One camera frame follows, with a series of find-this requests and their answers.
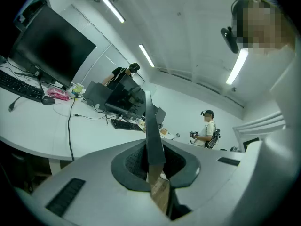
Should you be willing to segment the large black curved monitor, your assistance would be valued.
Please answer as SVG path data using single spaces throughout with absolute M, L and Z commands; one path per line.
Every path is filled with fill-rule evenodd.
M 9 57 L 47 83 L 65 89 L 94 50 L 95 44 L 47 5 L 16 40 Z

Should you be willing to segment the black keyboard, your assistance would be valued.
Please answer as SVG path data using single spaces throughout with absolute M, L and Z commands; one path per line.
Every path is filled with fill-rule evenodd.
M 44 91 L 0 70 L 0 87 L 27 99 L 41 102 Z
M 142 129 L 134 123 L 119 121 L 116 119 L 110 119 L 110 121 L 115 129 L 142 131 Z

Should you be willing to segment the white slatted panel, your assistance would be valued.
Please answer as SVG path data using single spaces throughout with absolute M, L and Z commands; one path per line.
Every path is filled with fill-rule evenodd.
M 266 135 L 273 131 L 286 127 L 281 112 L 276 112 L 271 115 L 244 123 L 240 126 L 233 127 L 235 133 L 240 136 Z

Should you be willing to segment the pink wipes packet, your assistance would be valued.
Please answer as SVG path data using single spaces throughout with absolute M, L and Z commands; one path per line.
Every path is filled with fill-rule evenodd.
M 54 98 L 63 100 L 63 101 L 69 101 L 69 95 L 67 92 L 62 91 L 59 88 L 48 88 L 47 93 Z

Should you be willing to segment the framed deer picture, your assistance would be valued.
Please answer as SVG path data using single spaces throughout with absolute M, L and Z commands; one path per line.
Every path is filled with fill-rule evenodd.
M 167 215 L 169 201 L 169 182 L 163 180 L 160 174 L 166 163 L 164 148 L 162 145 L 151 93 L 145 91 L 146 99 L 146 150 L 148 162 L 148 182 L 151 188 L 151 198 L 156 206 Z

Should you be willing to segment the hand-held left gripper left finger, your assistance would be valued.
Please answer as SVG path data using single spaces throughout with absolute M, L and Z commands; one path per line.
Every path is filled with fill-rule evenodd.
M 159 209 L 149 192 L 130 191 L 111 173 L 113 158 L 144 140 L 136 140 L 75 160 L 44 181 L 32 194 L 42 206 L 72 178 L 85 181 L 63 219 L 79 226 L 165 226 L 170 219 Z

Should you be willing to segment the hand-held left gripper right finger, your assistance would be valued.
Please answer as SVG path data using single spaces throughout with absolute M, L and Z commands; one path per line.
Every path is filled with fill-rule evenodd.
M 166 214 L 176 220 L 209 200 L 230 178 L 243 153 L 205 149 L 163 139 L 166 163 L 163 168 L 170 184 Z

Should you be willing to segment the operator in white clothing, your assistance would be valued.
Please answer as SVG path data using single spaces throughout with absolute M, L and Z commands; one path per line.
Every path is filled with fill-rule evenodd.
M 285 129 L 269 134 L 261 144 L 232 226 L 301 226 L 301 39 L 270 93 Z

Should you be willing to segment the small black monitor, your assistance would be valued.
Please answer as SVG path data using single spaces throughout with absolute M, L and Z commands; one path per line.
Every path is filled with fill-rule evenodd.
M 161 107 L 159 107 L 155 113 L 155 116 L 156 116 L 158 128 L 160 129 L 163 125 L 166 112 Z

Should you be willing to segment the long ceiling light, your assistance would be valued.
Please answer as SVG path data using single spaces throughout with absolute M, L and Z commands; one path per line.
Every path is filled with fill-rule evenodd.
M 247 56 L 248 56 L 248 50 L 247 49 L 241 49 L 239 51 L 239 54 L 238 54 L 238 57 L 237 57 L 237 60 L 234 64 L 234 67 L 226 81 L 226 84 L 228 85 L 231 85 L 235 79 L 237 78 L 240 70 L 242 69 L 246 59 L 247 59 Z
M 115 17 L 121 22 L 124 23 L 125 19 L 116 9 L 116 7 L 109 0 L 102 0 L 102 2 L 109 8 L 109 10 L 115 15 Z
M 144 45 L 143 45 L 143 44 L 140 44 L 140 45 L 139 45 L 139 48 L 140 48 L 140 50 L 142 51 L 142 53 L 144 54 L 144 56 L 145 56 L 145 58 L 147 59 L 147 61 L 149 62 L 150 66 L 151 66 L 151 67 L 155 67 L 155 65 L 154 65 L 152 59 L 150 58 L 148 52 L 146 51 Z

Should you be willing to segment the grey monitor back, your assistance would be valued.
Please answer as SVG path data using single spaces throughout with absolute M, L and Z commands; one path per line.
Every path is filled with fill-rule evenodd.
M 91 81 L 88 85 L 83 97 L 85 98 L 88 105 L 103 111 L 105 110 L 105 103 L 113 91 L 101 83 Z

